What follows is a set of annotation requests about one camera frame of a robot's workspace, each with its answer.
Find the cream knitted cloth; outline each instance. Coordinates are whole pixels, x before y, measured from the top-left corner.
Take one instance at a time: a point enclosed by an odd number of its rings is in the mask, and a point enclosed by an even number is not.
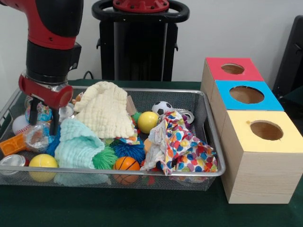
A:
[[[111,82],[98,82],[75,104],[76,119],[99,138],[128,138],[133,135],[126,111],[127,92]]]

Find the soccer ball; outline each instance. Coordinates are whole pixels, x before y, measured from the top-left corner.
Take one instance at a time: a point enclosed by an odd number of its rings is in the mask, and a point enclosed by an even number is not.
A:
[[[171,112],[174,108],[168,102],[161,101],[155,103],[151,109],[154,113],[158,114],[159,116],[165,114],[165,112]]]

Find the blue spiky ball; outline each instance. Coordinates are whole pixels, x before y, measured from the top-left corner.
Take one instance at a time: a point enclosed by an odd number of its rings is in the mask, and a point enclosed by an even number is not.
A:
[[[140,141],[140,144],[130,145],[120,140],[115,140],[110,146],[115,150],[115,155],[118,157],[132,157],[138,163],[141,163],[145,160],[144,143],[139,137],[138,141]]]

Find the black cable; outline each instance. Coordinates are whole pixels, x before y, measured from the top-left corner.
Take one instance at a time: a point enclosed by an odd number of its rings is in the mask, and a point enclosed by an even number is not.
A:
[[[93,74],[89,70],[86,73],[84,73],[83,79],[86,79],[87,74],[90,74],[90,78],[91,79],[95,79],[94,76],[93,76]]]

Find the light blue knitted cloth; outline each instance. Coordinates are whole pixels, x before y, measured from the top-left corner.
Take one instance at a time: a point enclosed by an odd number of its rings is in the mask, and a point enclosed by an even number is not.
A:
[[[104,150],[104,143],[83,123],[66,119],[61,124],[60,144],[55,150],[55,159],[61,168],[94,169],[93,157]],[[65,186],[104,183],[107,175],[58,173],[55,183]]]

